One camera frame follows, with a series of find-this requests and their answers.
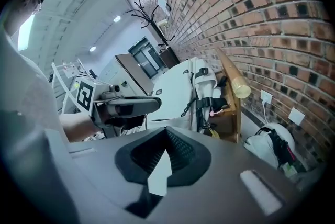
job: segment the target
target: coat rack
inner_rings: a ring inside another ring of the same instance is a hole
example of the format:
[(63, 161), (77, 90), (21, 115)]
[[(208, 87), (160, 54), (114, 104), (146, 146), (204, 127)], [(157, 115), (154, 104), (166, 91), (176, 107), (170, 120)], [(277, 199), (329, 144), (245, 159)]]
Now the coat rack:
[(155, 16), (154, 13), (155, 13), (156, 9), (158, 8), (158, 5), (157, 5), (157, 6), (155, 7), (155, 9), (152, 11), (152, 13), (151, 13), (151, 17), (149, 17), (148, 14), (146, 13), (146, 11), (144, 11), (144, 7), (143, 7), (142, 4), (141, 4), (141, 0), (139, 0), (140, 5), (138, 5), (137, 2), (134, 2), (134, 3), (137, 5), (137, 7), (139, 8), (139, 10), (138, 10), (138, 9), (133, 9), (133, 10), (129, 10), (129, 11), (127, 11), (127, 13), (129, 13), (129, 12), (133, 12), (133, 11), (139, 12), (142, 16), (135, 15), (135, 14), (131, 14), (131, 15), (132, 15), (132, 16), (135, 16), (135, 17), (140, 17), (140, 18), (143, 18), (144, 20), (146, 20), (147, 25), (141, 27), (141, 29), (143, 29), (143, 28), (149, 26), (149, 24), (150, 24), (150, 25), (153, 27), (153, 29), (157, 32), (157, 34), (159, 35), (160, 39), (161, 39), (162, 42), (163, 42), (163, 43), (159, 43), (158, 46), (160, 47), (160, 49), (161, 49), (162, 51), (166, 50), (166, 48), (165, 48), (164, 46), (168, 47), (168, 46), (169, 46), (168, 42), (172, 41), (172, 39), (174, 38), (175, 35), (174, 35), (170, 40), (167, 40), (167, 39), (165, 38), (164, 34), (162, 33), (162, 31), (161, 31), (161, 30), (159, 29), (159, 27), (156, 25), (156, 22), (153, 20), (153, 18), (154, 18), (154, 16)]

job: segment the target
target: red brick wall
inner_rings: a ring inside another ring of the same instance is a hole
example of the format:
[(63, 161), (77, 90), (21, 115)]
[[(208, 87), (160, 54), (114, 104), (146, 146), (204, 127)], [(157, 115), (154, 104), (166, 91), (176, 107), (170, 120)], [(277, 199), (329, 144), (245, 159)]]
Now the red brick wall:
[[(260, 90), (273, 94), (269, 121), (293, 134), (311, 166), (326, 160), (335, 137), (335, 34), (320, 0), (167, 0), (166, 32), (181, 61), (205, 59), (221, 69), (215, 48), (223, 48), (248, 78), (246, 108), (262, 115)], [(157, 0), (142, 0), (148, 12)], [(166, 18), (159, 8), (155, 19)], [(306, 117), (300, 127), (288, 119), (292, 107)]]

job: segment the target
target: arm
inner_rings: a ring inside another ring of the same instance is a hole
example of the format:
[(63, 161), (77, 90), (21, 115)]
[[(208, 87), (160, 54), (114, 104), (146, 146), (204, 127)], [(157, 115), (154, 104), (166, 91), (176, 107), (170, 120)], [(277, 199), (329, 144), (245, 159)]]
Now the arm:
[(82, 141), (101, 131), (86, 113), (62, 114), (59, 119), (70, 142)]

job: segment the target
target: person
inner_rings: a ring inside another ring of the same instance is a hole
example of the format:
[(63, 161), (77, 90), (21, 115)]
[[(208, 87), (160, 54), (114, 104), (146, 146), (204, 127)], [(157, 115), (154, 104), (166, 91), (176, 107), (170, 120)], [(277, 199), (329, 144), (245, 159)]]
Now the person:
[(48, 79), (33, 61), (18, 52), (11, 39), (31, 15), (41, 10), (43, 1), (2, 0), (0, 109), (17, 111), (44, 128), (57, 130), (65, 142), (81, 141), (100, 129), (84, 113), (58, 115), (56, 99)]

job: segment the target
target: white wall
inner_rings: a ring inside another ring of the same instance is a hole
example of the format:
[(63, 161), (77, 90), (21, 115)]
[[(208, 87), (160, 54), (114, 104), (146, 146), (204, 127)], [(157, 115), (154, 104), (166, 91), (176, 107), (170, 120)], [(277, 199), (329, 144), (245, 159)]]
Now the white wall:
[(80, 57), (84, 66), (87, 66), (87, 69), (92, 69), (95, 74), (99, 75), (115, 55), (128, 53), (128, 50), (143, 37), (146, 37), (153, 47), (156, 47), (159, 41), (156, 40), (147, 28), (141, 29), (142, 26), (143, 24), (140, 20), (134, 17), (128, 19), (122, 31), (113, 33), (111, 38), (102, 39), (101, 42), (103, 44), (96, 46), (97, 49), (91, 57), (90, 55)]

